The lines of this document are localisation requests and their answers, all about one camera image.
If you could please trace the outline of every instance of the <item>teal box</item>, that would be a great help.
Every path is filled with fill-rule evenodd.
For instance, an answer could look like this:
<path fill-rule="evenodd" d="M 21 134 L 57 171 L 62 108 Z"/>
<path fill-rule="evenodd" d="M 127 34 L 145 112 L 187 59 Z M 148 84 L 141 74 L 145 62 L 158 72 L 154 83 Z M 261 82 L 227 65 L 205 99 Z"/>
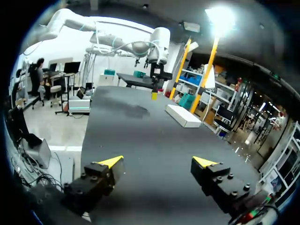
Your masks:
<path fill-rule="evenodd" d="M 178 105 L 185 108 L 186 110 L 190 110 L 194 99 L 195 99 L 195 95 L 190 95 L 190 94 L 185 93 L 182 96 L 182 98 L 181 98 L 180 102 L 178 103 Z"/>
<path fill-rule="evenodd" d="M 115 73 L 116 73 L 116 71 L 113 70 L 113 69 L 105 69 L 105 70 L 104 70 L 104 75 L 111 75 L 111 76 L 114 76 Z"/>
<path fill-rule="evenodd" d="M 143 78 L 146 75 L 146 73 L 143 73 L 141 71 L 134 71 L 133 76 Z"/>

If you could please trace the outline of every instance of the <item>yellow pole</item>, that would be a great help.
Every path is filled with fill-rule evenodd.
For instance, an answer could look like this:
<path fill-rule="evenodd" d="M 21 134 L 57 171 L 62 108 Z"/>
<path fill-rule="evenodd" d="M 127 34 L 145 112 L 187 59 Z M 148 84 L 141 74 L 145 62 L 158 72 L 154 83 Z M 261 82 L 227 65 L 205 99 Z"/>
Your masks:
<path fill-rule="evenodd" d="M 189 51 L 189 46 L 190 46 L 190 44 L 191 44 L 191 41 L 192 41 L 191 39 L 189 39 L 189 40 L 187 41 L 187 47 L 186 47 L 185 52 L 184 52 L 184 54 L 183 54 L 183 58 L 182 58 L 182 61 L 181 61 L 181 65 L 180 65 L 180 67 L 179 67 L 178 74 L 177 74 L 177 77 L 176 77 L 176 80 L 175 80 L 176 83 L 178 83 L 178 80 L 179 80 L 181 71 L 182 71 L 182 69 L 183 69 L 184 62 L 186 61 L 186 58 L 187 58 L 187 54 L 188 54 L 188 51 Z M 170 94 L 170 97 L 169 97 L 171 100 L 173 99 L 175 90 L 176 90 L 176 88 L 173 87 L 173 89 L 172 89 L 172 91 L 171 91 L 171 94 Z"/>
<path fill-rule="evenodd" d="M 212 50 L 211 50 L 211 54 L 210 54 L 210 60 L 208 62 L 208 66 L 207 66 L 207 70 L 206 70 L 206 73 L 204 75 L 204 78 L 203 78 L 203 81 L 201 83 L 201 87 L 204 88 L 205 87 L 205 84 L 206 84 L 206 81 L 207 81 L 207 78 L 208 78 L 208 75 L 210 74 L 210 69 L 212 67 L 212 63 L 214 61 L 214 58 L 215 58 L 215 55 L 216 55 L 216 51 L 217 51 L 217 47 L 218 47 L 218 42 L 219 42 L 219 37 L 215 37 L 215 40 L 214 40 L 214 45 L 212 47 Z M 195 113 L 195 110 L 197 108 L 197 105 L 199 103 L 199 100 L 201 98 L 201 95 L 197 94 L 194 102 L 193 102 L 193 105 L 190 109 L 190 112 L 191 113 Z"/>

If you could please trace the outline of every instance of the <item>office chair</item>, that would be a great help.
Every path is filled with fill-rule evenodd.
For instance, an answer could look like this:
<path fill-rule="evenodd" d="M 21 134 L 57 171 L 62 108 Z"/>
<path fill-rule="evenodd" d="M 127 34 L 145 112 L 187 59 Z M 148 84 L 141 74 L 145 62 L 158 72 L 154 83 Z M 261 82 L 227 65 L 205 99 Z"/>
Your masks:
<path fill-rule="evenodd" d="M 224 119 L 224 121 L 219 119 L 214 119 L 214 124 L 217 126 L 217 129 L 215 131 L 215 134 L 219 134 L 221 130 L 225 131 L 226 133 L 229 133 L 232 131 L 232 128 L 230 126 L 231 120 L 233 119 L 233 112 L 226 109 L 224 106 L 219 105 L 216 111 L 216 115 L 219 115 Z"/>

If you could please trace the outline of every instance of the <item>white stool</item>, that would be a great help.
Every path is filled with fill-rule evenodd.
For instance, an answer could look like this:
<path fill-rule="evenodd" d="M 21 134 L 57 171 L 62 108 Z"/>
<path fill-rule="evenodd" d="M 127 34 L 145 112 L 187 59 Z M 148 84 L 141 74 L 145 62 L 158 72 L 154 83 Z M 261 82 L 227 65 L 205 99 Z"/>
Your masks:
<path fill-rule="evenodd" d="M 56 85 L 50 88 L 50 92 L 52 94 L 54 94 L 55 99 L 53 101 L 51 101 L 51 105 L 50 107 L 52 107 L 54 104 L 59 104 L 61 106 L 61 103 L 57 97 L 58 93 L 60 93 L 61 91 L 61 86 L 60 85 Z"/>

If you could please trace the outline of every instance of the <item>desk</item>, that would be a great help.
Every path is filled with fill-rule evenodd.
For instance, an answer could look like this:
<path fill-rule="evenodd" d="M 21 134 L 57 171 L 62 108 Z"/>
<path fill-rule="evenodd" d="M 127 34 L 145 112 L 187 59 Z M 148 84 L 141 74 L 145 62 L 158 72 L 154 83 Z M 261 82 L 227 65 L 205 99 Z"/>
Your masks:
<path fill-rule="evenodd" d="M 152 80 L 150 79 L 149 76 L 145 76 L 146 79 L 135 77 L 133 75 L 128 75 L 128 74 L 120 74 L 117 73 L 119 80 L 118 80 L 118 85 L 120 83 L 120 79 L 125 81 L 127 83 L 126 87 L 131 88 L 131 86 L 136 86 L 136 87 L 144 87 L 144 88 L 150 88 L 153 89 L 153 84 Z M 157 84 L 157 89 L 163 88 L 164 81 L 160 81 Z"/>
<path fill-rule="evenodd" d="M 71 76 L 75 76 L 75 74 L 74 73 L 63 74 L 63 75 L 57 74 L 57 75 L 54 75 L 54 76 L 50 77 L 51 81 L 52 81 L 52 86 L 53 86 L 53 83 L 54 83 L 55 80 L 59 80 L 59 79 L 62 79 L 62 78 L 65 79 L 65 84 L 66 84 L 66 92 L 61 93 L 61 95 L 60 95 L 60 99 L 61 99 L 61 111 L 56 111 L 55 114 L 57 114 L 57 113 L 64 113 L 64 109 L 63 109 L 63 104 L 62 103 L 63 102 L 69 103 L 69 84 L 70 84 L 70 77 Z M 66 101 L 62 100 L 62 95 L 63 94 L 67 94 L 67 100 Z"/>
<path fill-rule="evenodd" d="M 124 156 L 126 174 L 91 214 L 94 224 L 227 224 L 230 220 L 206 197 L 190 173 L 192 156 L 230 165 L 255 185 L 255 169 L 207 127 L 183 128 L 159 95 L 146 90 L 97 87 L 82 145 L 82 168 L 92 161 Z"/>

